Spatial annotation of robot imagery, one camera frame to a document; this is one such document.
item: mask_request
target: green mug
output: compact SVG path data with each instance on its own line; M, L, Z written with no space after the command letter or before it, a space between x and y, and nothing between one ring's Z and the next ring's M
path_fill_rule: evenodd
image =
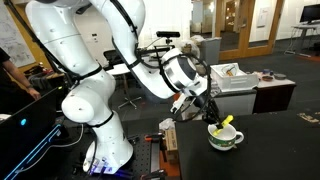
M220 151L230 150L235 144L241 143L244 136L241 132L237 131L232 125L226 125L218 135L214 136L213 132L217 126L211 124L208 126L209 143L214 148Z

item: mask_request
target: person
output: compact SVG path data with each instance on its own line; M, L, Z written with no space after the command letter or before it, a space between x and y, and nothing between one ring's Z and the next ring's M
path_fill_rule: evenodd
M26 90L9 75L26 87ZM40 93L33 88L25 75L10 61L10 56L0 47L0 114L13 114L40 98Z

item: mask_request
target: paper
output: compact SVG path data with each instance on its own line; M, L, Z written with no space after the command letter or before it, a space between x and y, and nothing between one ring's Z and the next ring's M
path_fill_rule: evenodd
M265 27L267 25L269 7L261 8L258 16L257 27Z
M17 67L35 62L8 9L0 3L0 47L10 55Z

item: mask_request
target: person's arm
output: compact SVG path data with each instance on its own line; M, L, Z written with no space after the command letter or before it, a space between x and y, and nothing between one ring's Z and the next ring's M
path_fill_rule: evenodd
M22 74L19 69L11 62L4 61L3 63L4 69L20 84L26 87L28 93L35 99L39 99L41 97L40 93L35 90L30 84L29 80Z

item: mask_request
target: gray box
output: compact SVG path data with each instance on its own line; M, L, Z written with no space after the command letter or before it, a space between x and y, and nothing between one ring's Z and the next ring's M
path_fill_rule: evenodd
M253 113L253 107L256 99L257 91L255 89L221 92L214 97L219 109L219 116L225 118L228 115L241 116L250 115ZM185 107L190 103L187 101L184 103ZM199 108L191 105L184 113L182 118L190 118L190 113L196 113ZM195 117L195 120L200 120L202 115Z
M207 62L208 65L219 63L221 37L209 38L201 41L200 59Z

